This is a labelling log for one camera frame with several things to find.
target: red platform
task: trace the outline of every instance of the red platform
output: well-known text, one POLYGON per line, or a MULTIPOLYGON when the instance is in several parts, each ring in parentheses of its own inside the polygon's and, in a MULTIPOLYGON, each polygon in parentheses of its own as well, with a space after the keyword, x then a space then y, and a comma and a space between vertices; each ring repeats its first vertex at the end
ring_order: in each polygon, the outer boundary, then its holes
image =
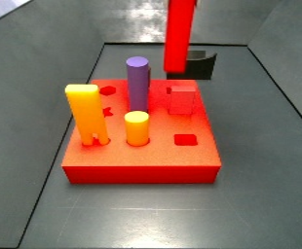
POLYGON ((151 81, 150 143, 142 147, 126 142, 127 81, 95 80, 92 84, 103 93, 111 143, 83 146, 75 128, 63 160, 71 183, 214 183, 222 162, 199 90, 193 115, 168 114, 170 87, 198 88, 195 81, 151 81))

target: gray floor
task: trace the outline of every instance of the gray floor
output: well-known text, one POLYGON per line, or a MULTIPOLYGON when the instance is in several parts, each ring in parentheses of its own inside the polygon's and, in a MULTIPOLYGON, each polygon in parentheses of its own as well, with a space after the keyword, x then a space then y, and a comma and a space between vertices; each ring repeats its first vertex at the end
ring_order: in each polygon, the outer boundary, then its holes
MULTIPOLYGON (((213 81, 198 82, 223 159, 217 184, 72 186, 67 136, 23 248, 302 248, 302 120, 246 48, 203 49, 219 54, 213 81)), ((162 46, 107 46, 92 78, 124 78, 134 55, 164 78, 162 46)))

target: cylinder top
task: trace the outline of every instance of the cylinder top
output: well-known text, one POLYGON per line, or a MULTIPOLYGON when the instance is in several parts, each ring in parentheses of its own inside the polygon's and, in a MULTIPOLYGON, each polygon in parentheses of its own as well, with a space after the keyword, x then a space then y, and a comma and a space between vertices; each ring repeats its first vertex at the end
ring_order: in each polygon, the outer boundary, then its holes
POLYGON ((127 61, 126 61, 126 65, 131 66, 131 67, 142 67, 144 65, 148 64, 148 60, 147 58, 142 57, 142 56, 135 56, 131 57, 127 61))

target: gray wall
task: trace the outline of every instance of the gray wall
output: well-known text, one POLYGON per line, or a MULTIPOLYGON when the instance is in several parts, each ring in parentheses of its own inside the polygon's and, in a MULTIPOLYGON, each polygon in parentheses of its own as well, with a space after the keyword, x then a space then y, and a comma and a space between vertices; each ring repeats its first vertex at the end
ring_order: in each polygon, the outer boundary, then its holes
POLYGON ((302 114, 302 0, 278 4, 249 47, 302 114))
POLYGON ((68 125, 66 84, 84 83, 103 41, 75 0, 0 19, 0 247, 19 245, 68 125))
MULTIPOLYGON (((106 42, 164 42, 166 0, 90 1, 106 42)), ((247 45, 279 0, 201 0, 191 42, 247 45)))

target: red post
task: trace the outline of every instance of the red post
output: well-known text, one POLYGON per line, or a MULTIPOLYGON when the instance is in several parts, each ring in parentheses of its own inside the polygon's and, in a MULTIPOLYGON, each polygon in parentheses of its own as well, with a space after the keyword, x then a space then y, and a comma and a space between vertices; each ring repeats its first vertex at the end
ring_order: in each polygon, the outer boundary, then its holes
POLYGON ((170 0, 164 71, 183 73, 197 0, 170 0))

